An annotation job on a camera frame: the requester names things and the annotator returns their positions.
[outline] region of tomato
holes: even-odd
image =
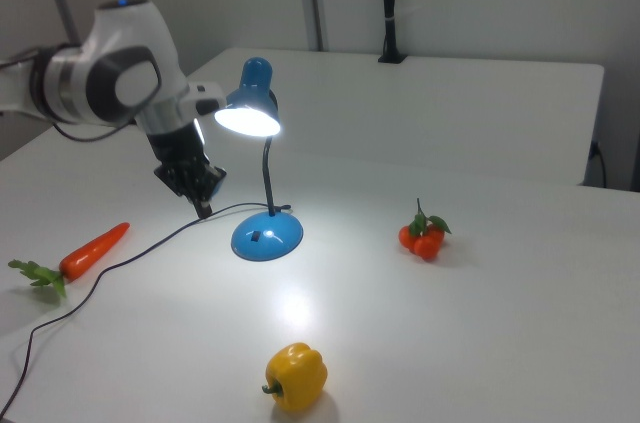
[[[409,227],[408,226],[403,226],[400,229],[400,233],[398,233],[398,239],[400,240],[400,244],[402,246],[404,246],[406,249],[408,249],[409,251],[411,251],[413,253],[413,246],[416,243],[416,240],[418,239],[417,236],[413,236],[411,234],[411,232],[409,231]]]
[[[444,230],[441,230],[433,223],[427,225],[427,235],[438,240],[440,243],[444,240]]]
[[[413,252],[423,260],[433,260],[440,251],[440,242],[432,236],[421,236],[413,246]]]

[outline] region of desk lamp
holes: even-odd
[[[227,97],[227,107],[215,113],[225,128],[250,136],[266,136],[262,153],[262,176],[268,211],[250,216],[233,232],[231,248],[245,260],[275,260],[291,252],[302,240],[302,225],[288,213],[276,211],[269,176],[272,136],[280,131],[278,103],[270,89],[273,71],[264,58],[247,60],[240,87]]]

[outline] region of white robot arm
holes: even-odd
[[[212,82],[188,82],[164,19],[148,0],[101,5],[81,47],[41,48],[0,62],[0,111],[53,123],[122,128],[135,121],[160,166],[155,174],[199,217],[226,172],[211,166],[196,118],[226,106]]]

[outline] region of white table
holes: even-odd
[[[276,87],[286,122],[294,104]],[[263,201],[261,141],[203,128],[229,171],[214,206]],[[36,337],[12,421],[637,421],[638,195],[321,155],[293,132],[274,142],[272,177],[276,203],[304,225],[301,245],[272,262],[238,259],[229,239],[252,211],[237,212],[108,274],[80,313]],[[0,401],[30,328],[194,218],[155,164],[134,129],[89,146],[49,131],[0,163],[3,261],[53,266],[132,225],[59,305],[0,266]],[[397,244],[417,196],[454,232],[436,265]],[[294,341],[321,351],[329,379],[290,416],[260,385]]]
[[[192,77],[228,91],[274,67],[280,145],[367,161],[576,185],[602,87],[596,65],[231,49]]]

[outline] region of power cord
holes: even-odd
[[[604,164],[604,156],[602,155],[602,151],[600,150],[600,143],[597,141],[592,141],[591,146],[589,147],[589,159],[588,161],[593,160],[595,157],[600,159],[600,168],[602,169],[602,187],[607,187],[607,167]]]
[[[7,60],[0,60],[0,70],[35,59],[36,56],[38,56],[39,50],[40,47],[28,48],[20,53],[10,56]]]
[[[15,397],[18,394],[18,392],[20,391],[20,388],[22,387],[22,383],[24,383],[24,380],[25,380],[25,378],[27,376],[27,369],[29,368],[29,358],[31,356],[31,346],[32,346],[32,343],[33,343],[33,336],[34,336],[36,331],[38,331],[39,329],[44,328],[46,326],[52,325],[53,323],[56,323],[58,321],[64,320],[65,318],[70,317],[76,311],[78,311],[80,308],[82,308],[85,305],[85,303],[89,300],[89,298],[91,298],[91,295],[93,295],[93,292],[95,291],[96,287],[98,286],[98,283],[100,282],[100,279],[106,273],[108,273],[109,271],[115,270],[116,268],[121,268],[121,267],[123,267],[125,265],[128,265],[130,263],[133,263],[134,261],[136,261],[136,260],[142,258],[143,256],[147,255],[148,253],[152,252],[153,250],[155,250],[159,246],[162,246],[167,241],[169,241],[174,236],[176,236],[178,233],[181,233],[182,231],[186,230],[187,228],[191,228],[192,226],[197,225],[198,223],[204,222],[205,220],[207,220],[207,219],[209,219],[209,218],[211,218],[213,216],[219,215],[220,213],[224,213],[225,211],[229,211],[229,210],[231,210],[233,208],[237,208],[239,206],[263,206],[263,207],[266,207],[267,205],[265,203],[236,203],[235,205],[227,206],[226,208],[223,208],[221,210],[213,212],[207,218],[202,218],[202,219],[199,218],[197,220],[193,220],[193,221],[187,223],[184,226],[181,226],[176,231],[174,231],[173,233],[171,233],[168,236],[165,236],[163,239],[161,239],[157,243],[154,243],[153,245],[151,245],[149,248],[147,248],[143,252],[138,253],[137,255],[129,258],[128,260],[123,261],[122,263],[117,263],[115,265],[112,265],[112,266],[102,270],[100,272],[100,274],[98,275],[98,277],[96,278],[96,281],[93,283],[93,286],[89,290],[89,293],[87,294],[87,296],[85,296],[84,299],[80,303],[78,303],[78,305],[75,308],[73,308],[68,313],[65,313],[64,315],[59,316],[58,318],[54,318],[53,320],[47,321],[46,323],[42,323],[41,325],[38,325],[33,330],[31,330],[31,333],[29,334],[29,344],[27,345],[27,354],[25,356],[24,368],[22,370],[22,374],[20,375],[20,379],[18,380],[18,383],[16,384],[16,387],[13,390],[13,393],[11,394],[11,397],[9,398],[7,403],[4,405],[4,408],[2,409],[2,411],[0,412],[0,421],[2,421],[2,418],[7,413],[7,410],[9,410],[9,407],[11,406],[11,404],[13,403],[13,400],[15,399]],[[291,205],[282,205],[282,206],[277,206],[276,208],[277,208],[277,211],[289,210],[289,209],[291,209]]]

